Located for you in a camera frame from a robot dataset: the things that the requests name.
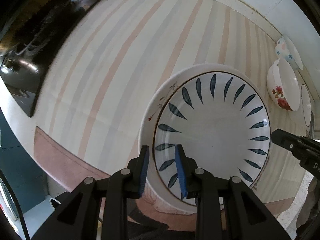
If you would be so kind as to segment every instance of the blue gripper pad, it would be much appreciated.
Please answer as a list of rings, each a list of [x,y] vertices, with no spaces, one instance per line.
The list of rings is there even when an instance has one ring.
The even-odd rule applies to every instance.
[[[180,184],[180,190],[181,190],[181,198],[186,197],[188,194],[187,187],[186,187],[186,176],[184,173],[184,169],[182,166],[182,162],[179,155],[178,147],[175,147],[174,150],[174,160],[176,162],[177,172],[178,172],[178,179]]]
[[[139,185],[139,196],[141,197],[144,192],[144,186],[147,180],[147,172],[149,165],[149,147],[147,147],[146,155],[144,156],[143,165],[140,173],[140,185]]]

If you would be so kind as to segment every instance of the cable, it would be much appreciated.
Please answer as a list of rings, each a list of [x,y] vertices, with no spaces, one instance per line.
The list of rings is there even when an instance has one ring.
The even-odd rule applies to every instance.
[[[14,194],[9,182],[7,181],[7,179],[4,176],[4,174],[3,174],[1,169],[0,169],[0,179],[2,180],[3,184],[6,186],[9,194],[11,195],[13,203],[16,206],[24,236],[25,236],[26,240],[30,240],[30,236],[29,236],[29,233],[28,233],[27,225],[26,225],[26,222],[24,220],[22,209],[21,209],[21,207],[19,205],[18,199],[17,199],[16,195]]]

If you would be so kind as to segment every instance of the floral bowl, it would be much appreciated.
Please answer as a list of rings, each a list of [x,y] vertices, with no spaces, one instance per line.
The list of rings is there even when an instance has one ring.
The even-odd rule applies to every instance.
[[[300,55],[288,36],[283,35],[277,41],[275,52],[278,58],[284,58],[294,70],[303,69]]]
[[[277,59],[269,68],[267,87],[269,95],[279,108],[287,111],[299,109],[299,84],[293,69],[285,59]]]

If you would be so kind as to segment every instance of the screw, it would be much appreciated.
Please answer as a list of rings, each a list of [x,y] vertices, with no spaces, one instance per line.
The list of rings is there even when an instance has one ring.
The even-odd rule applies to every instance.
[[[84,184],[91,184],[92,182],[94,182],[94,178],[93,177],[86,177],[84,179]]]
[[[232,177],[232,182],[234,182],[234,183],[240,183],[240,182],[241,182],[241,179],[240,179],[239,177],[237,177],[237,176],[234,176],[234,177]]]
[[[195,169],[195,173],[198,174],[198,175],[204,174],[204,169],[196,168],[196,169]]]
[[[129,173],[130,173],[130,170],[127,168],[121,170],[122,175],[128,175]]]

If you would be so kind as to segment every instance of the white plate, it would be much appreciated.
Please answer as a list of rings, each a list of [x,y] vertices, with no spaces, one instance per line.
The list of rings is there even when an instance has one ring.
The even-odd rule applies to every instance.
[[[300,126],[310,126],[311,122],[311,101],[308,89],[302,83],[300,86],[300,106],[297,111],[289,111],[289,117],[292,121],[294,121],[297,125]]]
[[[176,144],[213,175],[253,184],[270,144],[268,113],[257,91],[237,70],[219,64],[183,70],[160,87],[145,113],[138,145],[152,146],[147,181],[160,198],[195,210],[193,199],[180,200],[172,161]]]

